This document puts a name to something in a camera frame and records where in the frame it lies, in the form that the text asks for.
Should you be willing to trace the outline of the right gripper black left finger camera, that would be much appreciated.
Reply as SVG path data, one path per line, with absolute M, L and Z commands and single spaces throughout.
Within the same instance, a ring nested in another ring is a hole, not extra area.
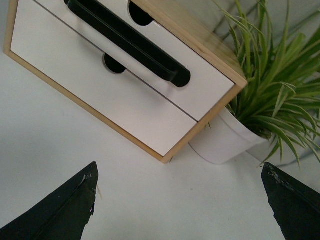
M 2 240 L 80 240 L 95 211 L 94 161 L 0 230 Z

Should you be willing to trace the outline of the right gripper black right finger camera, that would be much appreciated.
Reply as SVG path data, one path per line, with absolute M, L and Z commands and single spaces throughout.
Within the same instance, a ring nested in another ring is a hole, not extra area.
M 273 216 L 286 240 L 320 238 L 320 194 L 266 162 L 261 179 Z

